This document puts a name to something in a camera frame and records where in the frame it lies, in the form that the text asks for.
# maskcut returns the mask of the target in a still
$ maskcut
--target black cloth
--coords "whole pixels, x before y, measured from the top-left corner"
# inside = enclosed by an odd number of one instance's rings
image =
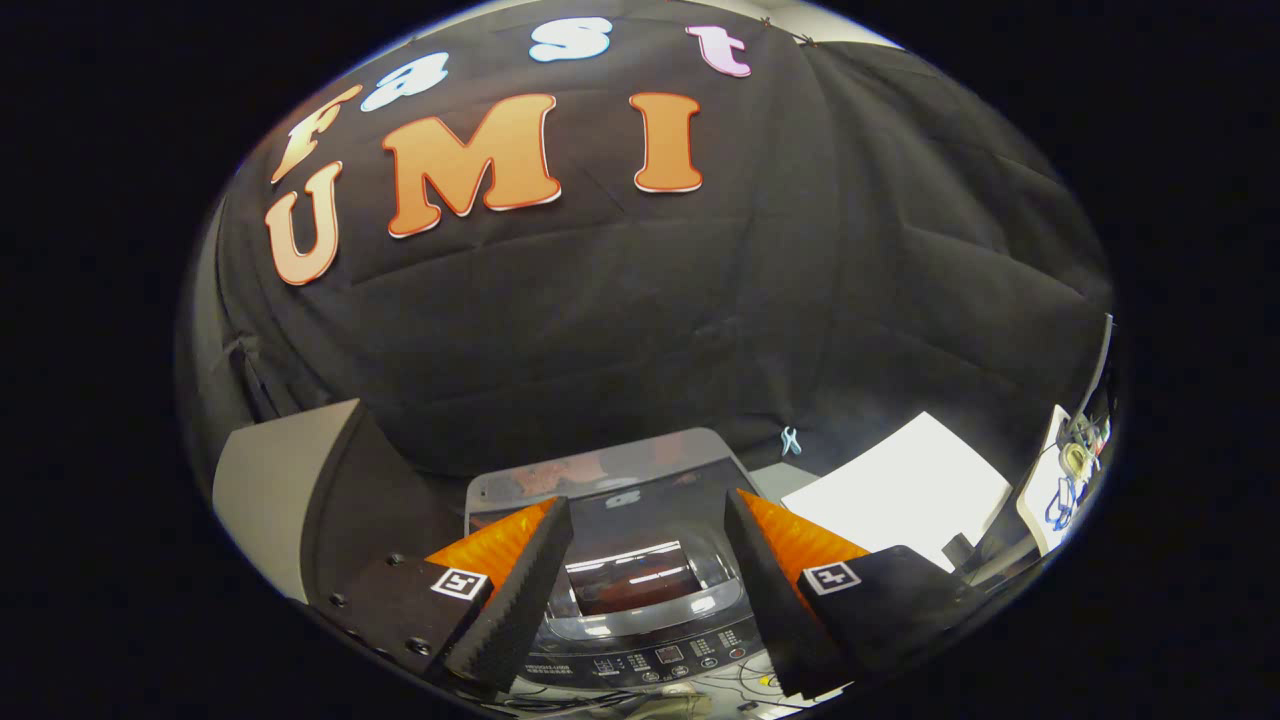
[[[611,45],[530,59],[550,19],[602,15]],[[745,42],[746,78],[716,72],[685,26]],[[448,77],[362,113],[393,69],[447,51]],[[355,83],[365,90],[269,182],[288,131]],[[695,99],[701,188],[648,193],[635,92]],[[563,195],[471,214],[443,209],[394,238],[393,129],[439,117],[467,141],[497,101],[547,92],[545,152]],[[264,217],[342,160],[340,246],[317,281],[275,273]],[[351,397],[425,475],[495,469],[709,427],[748,468],[826,473],[922,411],[1011,482],[1053,404],[1075,407],[1112,290],[1098,238],[1048,161],[928,63],[786,32],[680,3],[544,1],[490,13],[335,79],[248,155],[218,233],[230,336],[255,348],[262,418]]]

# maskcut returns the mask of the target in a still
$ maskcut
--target white ceiling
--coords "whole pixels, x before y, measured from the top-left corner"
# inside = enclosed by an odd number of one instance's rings
[[[513,5],[524,5],[525,3],[535,3],[538,0],[494,0],[490,3],[484,3],[476,5],[471,10],[466,10],[449,19],[435,24],[426,31],[419,33],[416,37],[422,37],[433,32],[444,29],[452,24],[475,18],[477,15],[484,15],[500,10],[503,8],[511,8]],[[814,38],[818,42],[868,42],[873,45],[886,45],[890,47],[900,47],[895,42],[876,35],[874,32],[864,28],[863,26],[852,22],[849,18],[826,10],[824,8],[810,5],[799,0],[690,0],[699,3],[701,5],[710,5],[714,8],[721,8],[740,15],[746,15],[749,18],[763,18],[768,17],[769,22],[792,35],[805,35]]]

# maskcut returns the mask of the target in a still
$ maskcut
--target screw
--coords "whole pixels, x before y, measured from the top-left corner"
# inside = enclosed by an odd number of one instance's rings
[[[410,638],[404,641],[404,650],[424,656],[431,655],[431,646],[426,644],[426,641],[422,638]]]

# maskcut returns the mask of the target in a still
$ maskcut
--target pink letter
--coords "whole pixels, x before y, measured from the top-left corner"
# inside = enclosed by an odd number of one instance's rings
[[[719,26],[686,27],[685,32],[698,36],[703,50],[703,60],[717,70],[733,77],[751,74],[751,68],[733,59],[733,50],[746,50],[746,45],[736,37],[730,37]]]

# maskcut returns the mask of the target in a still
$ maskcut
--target fisheye lens view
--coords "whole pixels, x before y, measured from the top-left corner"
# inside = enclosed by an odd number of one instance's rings
[[[927,49],[797,0],[399,29],[244,149],[175,328],[198,492],[315,633],[451,716],[819,716],[1106,514],[1106,238]]]

